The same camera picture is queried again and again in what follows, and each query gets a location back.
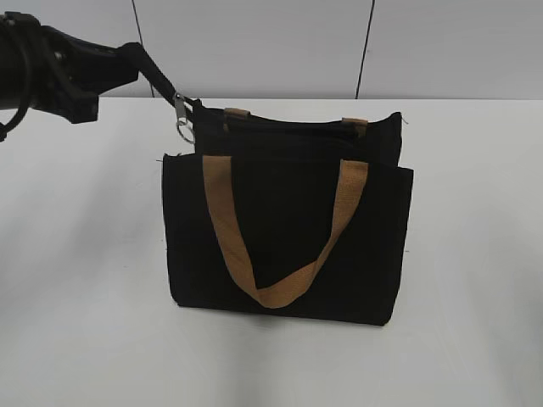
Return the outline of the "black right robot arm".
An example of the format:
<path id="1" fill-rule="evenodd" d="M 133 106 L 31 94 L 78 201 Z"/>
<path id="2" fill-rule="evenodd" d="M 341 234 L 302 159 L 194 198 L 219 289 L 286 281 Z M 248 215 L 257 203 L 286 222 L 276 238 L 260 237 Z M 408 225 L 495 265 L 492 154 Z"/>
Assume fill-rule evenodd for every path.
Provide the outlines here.
<path id="1" fill-rule="evenodd" d="M 98 99 L 138 78 L 114 47 L 75 38 L 34 16 L 1 15 L 1 109 L 15 109 L 1 125 L 12 131 L 29 109 L 57 115 L 71 124 L 98 119 Z"/>

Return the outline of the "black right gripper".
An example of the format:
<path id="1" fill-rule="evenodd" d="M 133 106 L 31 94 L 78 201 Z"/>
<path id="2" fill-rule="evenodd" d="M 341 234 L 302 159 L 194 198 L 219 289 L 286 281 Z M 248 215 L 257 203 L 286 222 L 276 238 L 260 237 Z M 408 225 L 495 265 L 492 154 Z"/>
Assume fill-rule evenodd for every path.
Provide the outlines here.
<path id="1" fill-rule="evenodd" d="M 138 42 L 128 42 L 119 51 L 75 38 L 48 25 L 42 27 L 42 38 L 43 112 L 72 124 L 96 121 L 99 96 L 136 81 L 138 71 L 164 100 L 175 103 L 175 87 Z"/>

